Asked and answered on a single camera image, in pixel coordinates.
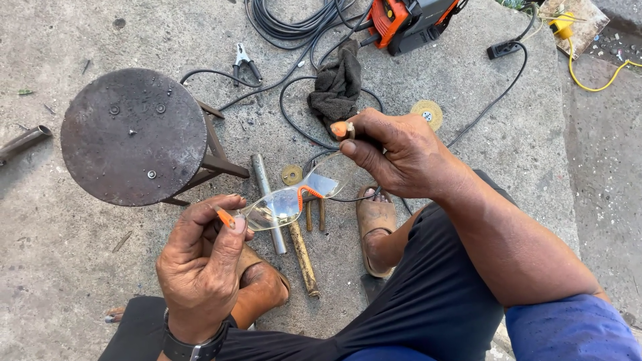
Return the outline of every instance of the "orange temple tip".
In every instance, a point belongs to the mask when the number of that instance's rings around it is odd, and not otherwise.
[[[217,206],[216,204],[214,205],[214,210],[216,211],[218,218],[221,218],[221,222],[223,222],[223,224],[231,229],[236,228],[234,217],[232,217],[226,210]]]
[[[330,125],[330,130],[337,137],[345,137],[348,134],[348,123],[345,121],[337,121]]]

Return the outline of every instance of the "black watch strap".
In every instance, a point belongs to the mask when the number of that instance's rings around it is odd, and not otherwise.
[[[199,345],[183,343],[169,331],[168,313],[165,311],[165,332],[162,350],[171,361],[210,361],[221,351],[227,337],[230,321],[223,321],[214,336]]]

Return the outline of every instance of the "sandal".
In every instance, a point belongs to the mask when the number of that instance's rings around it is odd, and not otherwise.
[[[358,198],[363,197],[368,189],[377,189],[377,185],[370,185],[361,187],[359,190]],[[373,277],[383,278],[392,273],[392,268],[384,273],[375,272],[370,266],[368,256],[365,254],[365,246],[363,238],[369,232],[375,229],[384,229],[388,233],[392,233],[397,229],[397,212],[395,211],[395,204],[390,198],[388,192],[381,190],[379,193],[388,199],[388,203],[373,202],[371,200],[358,200],[357,207],[357,223],[359,224],[359,234],[361,235],[361,255],[363,256],[363,266],[365,270]]]
[[[236,274],[238,275],[239,279],[241,279],[241,276],[248,268],[260,262],[269,264],[275,271],[277,271],[281,282],[283,282],[285,288],[288,289],[288,297],[290,297],[290,281],[288,281],[288,278],[283,273],[279,272],[279,270],[274,268],[274,266],[272,266],[270,262],[267,262],[263,257],[259,256],[259,254],[253,248],[251,248],[247,244],[247,242],[243,242],[241,257],[239,257],[239,263],[236,265]]]

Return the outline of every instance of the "welder handle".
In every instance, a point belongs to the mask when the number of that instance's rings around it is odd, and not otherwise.
[[[261,73],[259,73],[259,68],[256,67],[256,64],[254,64],[254,60],[250,60],[248,63],[250,66],[250,69],[254,73],[254,76],[259,80],[259,83],[263,80],[263,77],[261,76]]]
[[[234,68],[234,72],[232,73],[232,75],[234,75],[235,78],[238,78],[239,77],[239,69],[241,69],[241,67],[236,65],[236,64],[234,64],[232,67]],[[235,87],[239,86],[239,82],[237,82],[235,80],[234,81],[234,86]]]

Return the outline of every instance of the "orange welding machine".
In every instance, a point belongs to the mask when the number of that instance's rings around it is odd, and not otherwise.
[[[371,37],[377,48],[388,47],[396,57],[417,49],[444,32],[453,15],[462,11],[468,0],[374,0],[367,17]]]

